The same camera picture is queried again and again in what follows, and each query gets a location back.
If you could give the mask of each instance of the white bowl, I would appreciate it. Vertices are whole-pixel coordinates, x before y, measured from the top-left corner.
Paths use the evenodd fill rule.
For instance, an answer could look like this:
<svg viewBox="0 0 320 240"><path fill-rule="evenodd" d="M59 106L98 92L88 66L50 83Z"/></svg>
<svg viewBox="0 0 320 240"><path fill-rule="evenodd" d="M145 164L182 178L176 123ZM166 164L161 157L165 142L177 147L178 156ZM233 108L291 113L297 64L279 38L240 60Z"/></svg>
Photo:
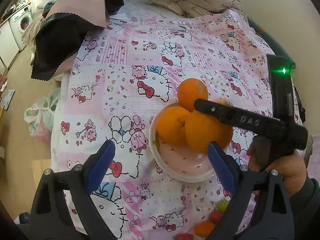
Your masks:
<svg viewBox="0 0 320 240"><path fill-rule="evenodd" d="M207 155L193 152L187 146L173 146L162 140L156 132L161 113L168 107L180 106L179 102L169 103L154 116L149 129L149 147L158 165L174 179L184 182L201 182L216 173Z"/></svg>

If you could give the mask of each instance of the white plastic bag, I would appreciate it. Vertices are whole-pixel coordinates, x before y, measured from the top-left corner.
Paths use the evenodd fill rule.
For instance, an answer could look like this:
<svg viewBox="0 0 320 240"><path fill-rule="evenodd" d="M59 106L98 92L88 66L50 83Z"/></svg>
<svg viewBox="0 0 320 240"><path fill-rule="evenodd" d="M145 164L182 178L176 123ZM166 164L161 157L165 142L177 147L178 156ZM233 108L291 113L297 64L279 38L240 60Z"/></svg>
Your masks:
<svg viewBox="0 0 320 240"><path fill-rule="evenodd" d="M60 88L56 88L50 95L38 99L23 114L29 125L30 135L47 144L51 142L54 111L59 98Z"/></svg>

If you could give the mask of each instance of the washing machine door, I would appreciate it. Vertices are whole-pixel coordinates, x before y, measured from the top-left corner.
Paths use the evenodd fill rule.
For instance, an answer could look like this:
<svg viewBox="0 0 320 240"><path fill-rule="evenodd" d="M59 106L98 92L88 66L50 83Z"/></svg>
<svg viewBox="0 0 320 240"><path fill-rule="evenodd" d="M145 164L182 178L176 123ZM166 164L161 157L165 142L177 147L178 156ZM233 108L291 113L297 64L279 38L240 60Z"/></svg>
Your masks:
<svg viewBox="0 0 320 240"><path fill-rule="evenodd" d="M30 23L31 23L30 14L24 14L19 20L19 24L18 24L19 31L21 33L24 33L24 31L26 30L26 28L29 26Z"/></svg>

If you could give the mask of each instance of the bed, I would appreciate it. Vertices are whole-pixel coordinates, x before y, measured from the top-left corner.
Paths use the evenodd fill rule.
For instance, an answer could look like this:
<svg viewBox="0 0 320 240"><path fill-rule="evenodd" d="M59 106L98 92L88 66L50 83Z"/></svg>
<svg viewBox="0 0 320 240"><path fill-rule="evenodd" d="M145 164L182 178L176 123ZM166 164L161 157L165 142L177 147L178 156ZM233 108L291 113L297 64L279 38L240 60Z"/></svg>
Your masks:
<svg viewBox="0 0 320 240"><path fill-rule="evenodd" d="M225 98L271 116L267 53L273 51L236 11L183 19L146 0L126 0L108 28L87 34L63 76L52 131L53 170L84 163L111 139L116 156L91 197L115 236L147 240L191 232L217 201L231 195L216 176L191 184L163 172L148 147L153 116L177 100L179 83L190 77L204 82L210 100ZM247 164L252 137L234 128L226 153ZM85 232L68 192L66 201L77 230ZM254 204L252 197L239 232Z"/></svg>

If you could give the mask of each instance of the red tomato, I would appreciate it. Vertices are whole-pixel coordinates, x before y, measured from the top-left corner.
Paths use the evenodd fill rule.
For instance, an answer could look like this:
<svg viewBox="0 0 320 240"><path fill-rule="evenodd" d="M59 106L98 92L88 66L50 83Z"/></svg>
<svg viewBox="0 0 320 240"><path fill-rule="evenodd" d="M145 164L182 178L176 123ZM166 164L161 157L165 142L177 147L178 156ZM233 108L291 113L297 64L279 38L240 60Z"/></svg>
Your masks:
<svg viewBox="0 0 320 240"><path fill-rule="evenodd" d="M178 234L175 238L175 240L193 240L192 234Z"/></svg>
<svg viewBox="0 0 320 240"><path fill-rule="evenodd" d="M213 210L209 215L209 221L214 224L217 224L222 218L223 214L219 210Z"/></svg>

